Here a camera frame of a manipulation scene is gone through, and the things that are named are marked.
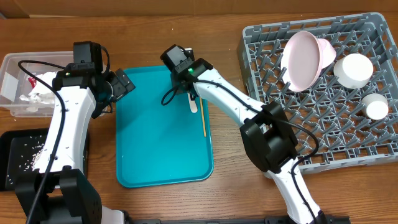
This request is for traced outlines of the white plastic fork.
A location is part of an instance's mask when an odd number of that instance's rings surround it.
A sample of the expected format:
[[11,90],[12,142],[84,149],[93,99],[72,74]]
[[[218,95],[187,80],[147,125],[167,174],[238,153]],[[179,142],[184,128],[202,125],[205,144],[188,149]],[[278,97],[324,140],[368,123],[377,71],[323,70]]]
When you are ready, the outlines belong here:
[[191,93],[187,93],[187,95],[188,95],[188,102],[189,102],[190,111],[192,113],[196,113],[198,111],[198,108],[197,108],[197,104],[196,104],[196,101],[195,101],[195,97]]

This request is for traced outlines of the white paper cup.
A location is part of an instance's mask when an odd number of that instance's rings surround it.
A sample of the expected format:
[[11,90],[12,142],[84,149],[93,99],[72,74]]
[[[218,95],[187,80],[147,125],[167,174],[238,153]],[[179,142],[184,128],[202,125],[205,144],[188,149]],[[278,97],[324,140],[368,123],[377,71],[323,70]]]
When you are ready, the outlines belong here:
[[364,104],[364,114],[373,120],[383,119],[389,112],[387,98],[378,93],[366,95],[361,103]]

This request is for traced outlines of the wooden chopstick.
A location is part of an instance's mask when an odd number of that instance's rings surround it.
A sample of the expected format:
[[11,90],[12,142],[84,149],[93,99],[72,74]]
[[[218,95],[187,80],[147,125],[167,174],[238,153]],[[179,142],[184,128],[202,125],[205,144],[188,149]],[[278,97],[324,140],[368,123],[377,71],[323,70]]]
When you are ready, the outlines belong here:
[[200,110],[201,110],[201,120],[202,120],[202,127],[203,127],[203,135],[206,137],[206,124],[205,124],[205,116],[204,116],[204,108],[203,108],[203,100],[202,98],[199,99],[200,102]]

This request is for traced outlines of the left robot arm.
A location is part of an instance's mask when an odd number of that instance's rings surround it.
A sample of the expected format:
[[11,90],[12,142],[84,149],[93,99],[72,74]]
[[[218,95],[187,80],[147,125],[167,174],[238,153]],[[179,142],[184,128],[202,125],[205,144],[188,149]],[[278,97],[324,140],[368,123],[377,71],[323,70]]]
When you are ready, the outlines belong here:
[[51,83],[33,75],[55,95],[49,131],[32,171],[19,176],[15,193],[28,223],[131,223],[128,212],[105,207],[85,177],[90,119],[135,89],[133,82],[103,61],[102,45],[73,44],[73,62],[60,67]]

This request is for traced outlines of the pink bowl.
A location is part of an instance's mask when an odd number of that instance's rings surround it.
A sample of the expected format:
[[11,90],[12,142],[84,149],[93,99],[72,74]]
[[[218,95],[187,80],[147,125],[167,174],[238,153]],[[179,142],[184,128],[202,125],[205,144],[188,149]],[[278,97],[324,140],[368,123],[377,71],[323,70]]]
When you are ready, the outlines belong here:
[[331,63],[334,62],[336,58],[336,51],[328,40],[318,39],[318,41],[320,43],[323,54],[322,68],[327,68]]

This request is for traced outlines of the red snack wrapper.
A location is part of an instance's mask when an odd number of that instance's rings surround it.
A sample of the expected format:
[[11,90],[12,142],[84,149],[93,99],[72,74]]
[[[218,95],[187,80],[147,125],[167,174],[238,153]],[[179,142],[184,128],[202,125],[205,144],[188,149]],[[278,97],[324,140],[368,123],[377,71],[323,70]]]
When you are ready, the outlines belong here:
[[32,88],[35,88],[35,86],[37,84],[37,80],[35,78],[29,77],[28,81],[31,84]]

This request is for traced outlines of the white bowl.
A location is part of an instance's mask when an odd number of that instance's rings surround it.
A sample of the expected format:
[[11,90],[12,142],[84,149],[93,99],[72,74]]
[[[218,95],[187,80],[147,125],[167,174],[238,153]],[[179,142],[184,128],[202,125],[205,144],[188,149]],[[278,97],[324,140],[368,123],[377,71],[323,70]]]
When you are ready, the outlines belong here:
[[349,54],[337,61],[333,73],[340,85],[350,88],[362,88],[367,85],[374,67],[370,59],[362,54]]

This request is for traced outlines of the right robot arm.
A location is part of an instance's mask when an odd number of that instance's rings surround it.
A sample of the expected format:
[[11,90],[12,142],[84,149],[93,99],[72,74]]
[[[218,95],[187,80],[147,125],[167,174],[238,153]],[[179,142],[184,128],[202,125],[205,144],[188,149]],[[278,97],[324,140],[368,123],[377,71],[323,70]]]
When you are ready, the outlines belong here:
[[294,129],[316,136],[303,126],[291,123],[280,104],[257,101],[226,81],[203,58],[195,59],[192,50],[172,45],[161,56],[170,70],[172,88],[163,96],[169,104],[178,91],[190,93],[216,105],[239,126],[246,155],[267,177],[274,180],[292,223],[326,223],[326,215],[312,199],[305,184],[296,150]]

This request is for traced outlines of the grey dishwasher rack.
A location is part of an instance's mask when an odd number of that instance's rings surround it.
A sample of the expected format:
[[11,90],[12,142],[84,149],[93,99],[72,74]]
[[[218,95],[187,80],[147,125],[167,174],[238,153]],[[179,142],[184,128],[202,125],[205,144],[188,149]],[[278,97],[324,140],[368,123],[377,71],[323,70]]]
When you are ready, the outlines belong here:
[[[328,40],[337,59],[352,53],[367,56],[374,67],[368,84],[347,89],[328,66],[309,89],[290,90],[290,84],[282,80],[286,69],[280,63],[288,40],[300,31]],[[397,46],[382,14],[247,26],[238,57],[249,96],[264,103],[280,103],[291,122],[318,138],[319,151],[300,166],[304,174],[397,160]],[[385,118],[373,120],[364,114],[361,100],[371,93],[387,98]]]

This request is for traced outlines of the rice and peanut scraps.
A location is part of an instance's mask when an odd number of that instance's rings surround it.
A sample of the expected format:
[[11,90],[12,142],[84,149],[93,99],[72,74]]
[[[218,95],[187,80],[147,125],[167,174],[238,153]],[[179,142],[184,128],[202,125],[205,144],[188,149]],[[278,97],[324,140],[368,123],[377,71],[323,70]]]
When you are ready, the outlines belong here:
[[42,153],[45,136],[27,136],[14,138],[11,141],[11,151],[7,166],[6,184],[13,187],[20,174],[33,170],[37,159]]

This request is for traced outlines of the large pink plate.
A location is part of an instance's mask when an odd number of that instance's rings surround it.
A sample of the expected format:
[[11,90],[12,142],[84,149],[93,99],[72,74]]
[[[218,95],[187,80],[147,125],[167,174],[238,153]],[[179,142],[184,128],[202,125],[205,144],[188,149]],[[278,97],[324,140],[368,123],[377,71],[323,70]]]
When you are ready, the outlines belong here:
[[322,69],[323,55],[318,39],[307,31],[294,34],[282,52],[282,76],[289,89],[301,92],[311,87]]

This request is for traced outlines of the white napkin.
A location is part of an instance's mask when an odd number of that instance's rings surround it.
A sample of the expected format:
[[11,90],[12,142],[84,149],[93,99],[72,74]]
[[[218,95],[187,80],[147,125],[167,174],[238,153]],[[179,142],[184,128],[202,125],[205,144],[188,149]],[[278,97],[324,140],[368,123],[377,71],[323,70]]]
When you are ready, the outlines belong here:
[[[52,81],[56,77],[56,74],[56,72],[46,72],[44,74],[37,75],[37,78],[52,86]],[[28,96],[21,95],[19,99],[30,103],[51,105],[54,104],[55,95],[49,88],[37,81],[35,88],[29,92]]]

